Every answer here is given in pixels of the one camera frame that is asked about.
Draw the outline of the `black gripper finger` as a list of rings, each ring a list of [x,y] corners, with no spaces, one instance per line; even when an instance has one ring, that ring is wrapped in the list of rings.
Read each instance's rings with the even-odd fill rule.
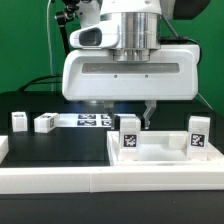
[[[142,126],[148,129],[150,126],[150,118],[156,110],[157,102],[155,100],[148,100],[145,102],[146,109],[143,113]]]
[[[118,130],[120,128],[120,117],[114,114],[113,108],[114,108],[113,101],[104,102],[104,109],[106,110],[107,114],[109,115],[111,119],[111,129]]]

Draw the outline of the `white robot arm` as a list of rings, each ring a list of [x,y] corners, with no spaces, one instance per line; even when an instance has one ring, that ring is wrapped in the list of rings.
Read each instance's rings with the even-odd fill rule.
[[[70,35],[62,93],[70,101],[143,101],[144,122],[158,100],[191,100],[198,93],[200,46],[159,23],[191,20],[211,0],[79,0],[81,28]]]

